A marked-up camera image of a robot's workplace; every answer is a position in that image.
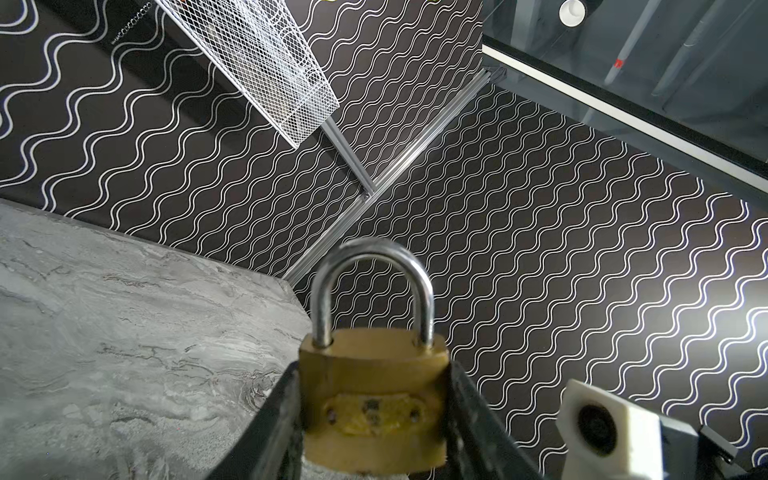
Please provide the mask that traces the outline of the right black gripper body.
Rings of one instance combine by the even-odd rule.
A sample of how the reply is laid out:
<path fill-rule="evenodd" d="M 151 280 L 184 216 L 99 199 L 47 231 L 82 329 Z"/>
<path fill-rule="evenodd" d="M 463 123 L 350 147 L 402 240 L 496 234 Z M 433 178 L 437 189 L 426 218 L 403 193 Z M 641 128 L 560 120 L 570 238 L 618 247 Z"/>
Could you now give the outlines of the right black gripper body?
<path fill-rule="evenodd" d="M 735 458 L 738 448 L 708 426 L 699 431 L 696 479 L 701 480 L 759 480 L 767 479 L 767 466 L 750 470 L 740 467 Z"/>

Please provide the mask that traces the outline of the small brass padlock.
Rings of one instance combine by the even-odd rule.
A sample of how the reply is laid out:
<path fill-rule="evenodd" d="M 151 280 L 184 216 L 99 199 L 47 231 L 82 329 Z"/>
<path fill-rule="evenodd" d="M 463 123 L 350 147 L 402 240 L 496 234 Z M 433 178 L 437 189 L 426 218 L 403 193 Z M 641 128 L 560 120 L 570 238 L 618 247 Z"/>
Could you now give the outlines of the small brass padlock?
<path fill-rule="evenodd" d="M 348 265 L 365 259 L 385 261 L 406 277 L 414 329 L 333 329 L 334 285 Z M 307 460 L 371 476 L 443 466 L 450 356 L 434 330 L 433 286 L 418 259 L 383 238 L 333 248 L 312 282 L 310 317 L 298 363 Z"/>

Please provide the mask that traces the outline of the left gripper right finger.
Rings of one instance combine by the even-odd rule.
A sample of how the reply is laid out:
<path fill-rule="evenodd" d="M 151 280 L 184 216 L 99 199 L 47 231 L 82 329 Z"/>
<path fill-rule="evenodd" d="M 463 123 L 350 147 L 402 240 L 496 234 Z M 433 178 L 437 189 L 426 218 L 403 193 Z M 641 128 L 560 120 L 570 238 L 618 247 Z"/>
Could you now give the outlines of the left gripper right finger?
<path fill-rule="evenodd" d="M 445 432 L 449 479 L 541 479 L 466 371 L 450 366 Z"/>

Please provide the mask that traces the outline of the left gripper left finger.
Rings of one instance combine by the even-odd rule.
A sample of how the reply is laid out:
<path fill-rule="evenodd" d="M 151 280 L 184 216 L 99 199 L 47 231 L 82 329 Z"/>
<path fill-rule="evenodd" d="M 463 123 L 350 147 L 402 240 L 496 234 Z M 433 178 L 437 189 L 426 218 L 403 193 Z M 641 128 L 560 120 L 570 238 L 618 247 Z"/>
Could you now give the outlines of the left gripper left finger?
<path fill-rule="evenodd" d="M 303 427 L 299 367 L 288 365 L 260 410 L 208 479 L 299 479 Z"/>

